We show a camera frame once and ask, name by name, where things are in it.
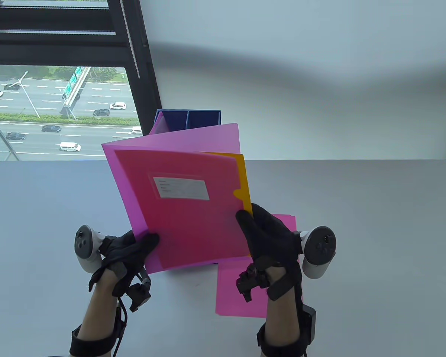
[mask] hedge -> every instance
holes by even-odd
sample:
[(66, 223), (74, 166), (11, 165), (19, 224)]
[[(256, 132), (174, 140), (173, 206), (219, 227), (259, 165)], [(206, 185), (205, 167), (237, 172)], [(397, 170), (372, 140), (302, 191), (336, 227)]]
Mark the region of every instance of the hedge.
[(64, 118), (61, 115), (0, 113), (0, 121), (21, 121), (27, 123), (49, 123), (49, 124), (88, 124), (88, 125), (116, 125), (116, 126), (139, 126), (137, 118), (124, 119), (115, 117), (76, 117), (77, 120)]

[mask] highway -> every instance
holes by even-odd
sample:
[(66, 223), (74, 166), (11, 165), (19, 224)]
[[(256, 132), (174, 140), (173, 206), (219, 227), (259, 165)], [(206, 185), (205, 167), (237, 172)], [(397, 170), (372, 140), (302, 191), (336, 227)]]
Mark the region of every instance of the highway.
[[(0, 129), (26, 134), (23, 141), (9, 141), (20, 160), (105, 160), (101, 144), (135, 138), (129, 126), (78, 126), (63, 124), (60, 133), (41, 131), (43, 124), (0, 122)], [(62, 141), (81, 145), (79, 152), (60, 151)], [(8, 155), (7, 147), (0, 140), (0, 161)]]
[[(9, 83), (14, 83), (14, 80), (0, 81), (0, 90)], [(22, 83), (38, 114), (60, 114), (63, 107), (62, 91), (67, 81), (25, 78)], [(3, 97), (0, 98), (0, 113), (35, 114), (26, 93), (23, 88), (4, 91)], [(72, 110), (75, 116), (92, 116), (95, 109), (109, 109), (109, 104), (114, 102), (125, 102), (127, 109), (111, 110), (111, 117), (137, 117), (132, 93), (127, 83), (87, 82), (82, 87), (81, 97), (75, 102)]]

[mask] black window frame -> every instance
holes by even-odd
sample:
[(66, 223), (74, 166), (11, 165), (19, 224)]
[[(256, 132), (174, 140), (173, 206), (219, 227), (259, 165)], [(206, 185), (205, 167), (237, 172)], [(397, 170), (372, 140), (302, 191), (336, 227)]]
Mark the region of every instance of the black window frame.
[(0, 5), (0, 65), (123, 67), (147, 135), (162, 104), (140, 2), (83, 5)]

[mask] white vr controller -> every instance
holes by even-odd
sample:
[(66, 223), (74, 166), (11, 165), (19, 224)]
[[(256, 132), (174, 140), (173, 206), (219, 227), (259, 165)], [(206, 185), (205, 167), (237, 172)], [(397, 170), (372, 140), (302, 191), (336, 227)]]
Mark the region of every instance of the white vr controller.
[[(295, 232), (301, 239), (301, 251), (304, 255), (302, 270), (310, 279), (322, 277), (335, 256), (337, 241), (334, 232), (319, 226), (311, 231)], [(76, 232), (75, 253), (77, 260), (85, 272), (93, 274), (101, 267), (102, 257), (99, 253), (106, 235), (94, 231), (90, 226), (83, 225)]]
[(309, 279), (319, 279), (324, 275), (335, 256), (337, 240), (329, 227), (319, 226), (311, 231), (295, 232), (301, 239), (304, 255), (302, 270)]

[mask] hand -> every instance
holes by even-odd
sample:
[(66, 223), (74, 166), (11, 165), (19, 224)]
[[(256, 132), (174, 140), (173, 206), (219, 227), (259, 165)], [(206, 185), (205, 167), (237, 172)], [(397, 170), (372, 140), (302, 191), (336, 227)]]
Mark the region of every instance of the hand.
[(92, 290), (94, 284), (102, 279), (104, 273), (109, 276), (106, 270), (111, 270), (117, 278), (112, 295), (123, 296), (129, 289), (133, 278), (142, 270), (145, 259), (159, 242), (160, 237), (151, 233), (136, 242), (133, 231), (129, 231), (119, 238), (106, 237), (99, 248), (104, 259), (101, 267), (94, 272), (89, 281), (89, 291)]
[(253, 216), (247, 211), (238, 211), (236, 220), (246, 237), (253, 260), (270, 257), (275, 260), (272, 266), (279, 263), (283, 267), (296, 262), (299, 257), (297, 241), (289, 228), (257, 204), (252, 204), (252, 211)]
[[(273, 296), (273, 300), (277, 299), (288, 287), (294, 287), (296, 300), (301, 299), (303, 275), (297, 261), (301, 240), (280, 219), (257, 204), (252, 204), (252, 211), (253, 216), (247, 211), (238, 211), (236, 220), (248, 242), (256, 269), (264, 269), (268, 275), (271, 284), (268, 296)], [(269, 290), (276, 287), (276, 282), (279, 281), (278, 292), (269, 294)]]

